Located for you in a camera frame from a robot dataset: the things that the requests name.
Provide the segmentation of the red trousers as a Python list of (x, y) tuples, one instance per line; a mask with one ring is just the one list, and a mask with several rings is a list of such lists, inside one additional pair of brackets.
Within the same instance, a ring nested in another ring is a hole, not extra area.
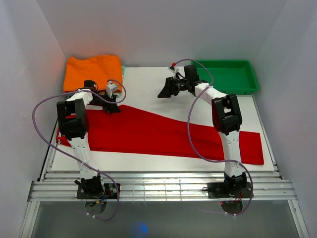
[(220, 135), (212, 126), (190, 124), (127, 105), (121, 112), (87, 110), (91, 150), (224, 159)]

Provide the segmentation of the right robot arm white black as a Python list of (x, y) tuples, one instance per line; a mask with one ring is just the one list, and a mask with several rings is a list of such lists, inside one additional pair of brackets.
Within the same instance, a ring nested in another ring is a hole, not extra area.
[(175, 63), (168, 69), (173, 76), (166, 78), (158, 98), (170, 98), (181, 91), (188, 91), (196, 99), (204, 100), (211, 106), (212, 124), (220, 135), (225, 163), (224, 181), (208, 183), (204, 191), (208, 192), (209, 198), (241, 198), (244, 191), (250, 190), (250, 184), (241, 161), (239, 135), (242, 115), (237, 96), (222, 93), (201, 80), (193, 64), (184, 67), (184, 76), (179, 73)]

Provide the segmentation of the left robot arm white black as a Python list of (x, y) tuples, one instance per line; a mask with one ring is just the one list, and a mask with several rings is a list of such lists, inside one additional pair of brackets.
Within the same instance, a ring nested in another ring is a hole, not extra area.
[(116, 80), (108, 80), (105, 91), (100, 95), (97, 83), (86, 80), (83, 88), (56, 104), (60, 134), (65, 136), (73, 149), (80, 170), (80, 179), (75, 181), (79, 187), (79, 197), (104, 199), (111, 195), (111, 186), (105, 185), (97, 162), (92, 157), (88, 141), (90, 124), (86, 106), (101, 106), (108, 113), (120, 112), (115, 96), (120, 85), (122, 84)]

